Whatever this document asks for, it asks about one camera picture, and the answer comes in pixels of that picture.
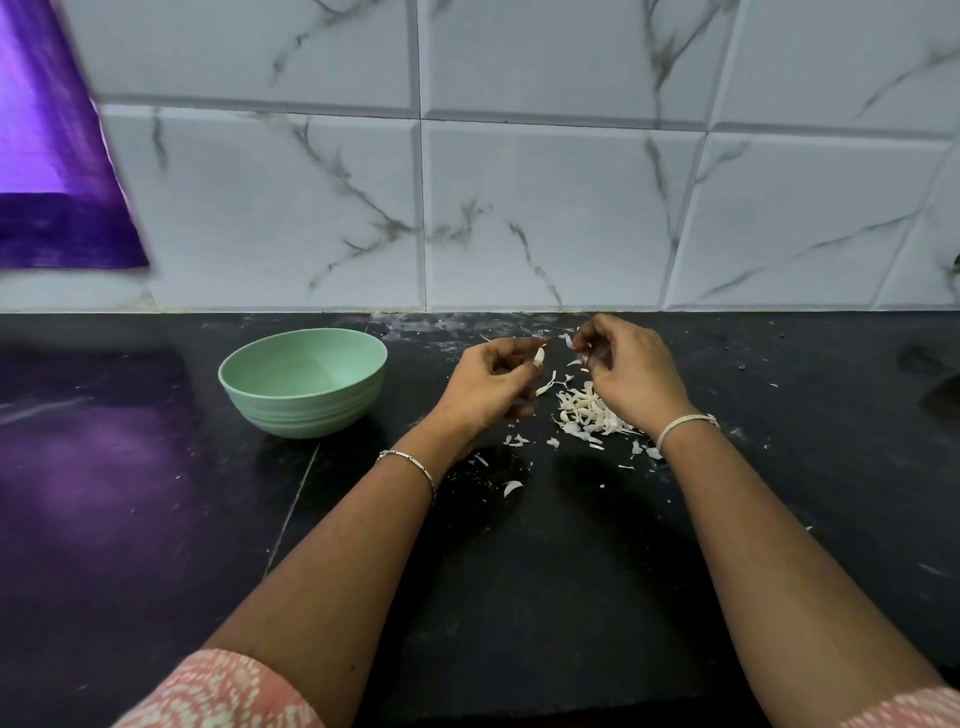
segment black countertop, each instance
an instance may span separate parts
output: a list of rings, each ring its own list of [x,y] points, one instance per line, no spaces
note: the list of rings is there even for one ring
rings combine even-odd
[[[109,724],[429,410],[480,333],[556,335],[583,318],[0,316],[3,723]],[[660,331],[694,402],[920,650],[960,665],[960,315],[628,318]],[[282,441],[243,421],[216,369],[310,327],[379,336],[387,381],[353,427]],[[555,339],[546,369],[581,383],[571,359]],[[623,437],[588,449],[551,424],[554,406],[499,425],[480,446],[489,466],[448,477],[362,722],[743,696],[667,467],[630,460]],[[516,432],[532,442],[504,447]],[[512,479],[527,485],[505,499]]]

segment wall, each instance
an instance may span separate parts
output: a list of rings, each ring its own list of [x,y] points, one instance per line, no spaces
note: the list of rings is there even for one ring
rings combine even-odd
[[[154,265],[2,309],[960,307],[956,0],[60,2]]]

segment bangle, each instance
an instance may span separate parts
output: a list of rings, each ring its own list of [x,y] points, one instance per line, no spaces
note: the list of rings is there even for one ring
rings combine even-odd
[[[653,448],[647,448],[647,454],[655,460],[660,460],[663,457],[663,455],[660,454],[660,448],[663,446],[663,438],[666,437],[666,433],[677,425],[682,425],[683,423],[688,423],[692,420],[706,420],[717,429],[720,429],[720,423],[717,422],[717,419],[713,415],[686,415],[685,417],[679,417],[663,429],[663,432],[660,433],[660,437],[657,438],[656,446]]]
[[[376,465],[387,455],[399,455],[400,457],[406,458],[411,463],[420,468],[420,472],[426,476],[426,481],[430,484],[430,493],[433,495],[433,502],[437,502],[437,484],[433,481],[433,476],[427,471],[427,469],[422,465],[422,463],[413,455],[408,455],[406,452],[400,452],[398,449],[385,449],[379,455],[376,456],[376,460],[373,462]]]

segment hand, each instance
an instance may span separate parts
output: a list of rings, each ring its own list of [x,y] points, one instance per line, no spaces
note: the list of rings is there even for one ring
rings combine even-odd
[[[494,339],[467,349],[431,413],[443,418],[469,441],[501,418],[534,416],[536,393],[528,385],[541,374],[533,362],[544,339]]]
[[[653,440],[683,415],[699,414],[660,335],[608,313],[583,324],[573,348],[588,356],[593,389],[621,420]]]

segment purple cloth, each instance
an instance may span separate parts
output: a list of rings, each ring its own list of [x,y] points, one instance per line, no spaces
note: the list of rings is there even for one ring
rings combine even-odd
[[[0,268],[148,265],[48,0],[0,0]]]

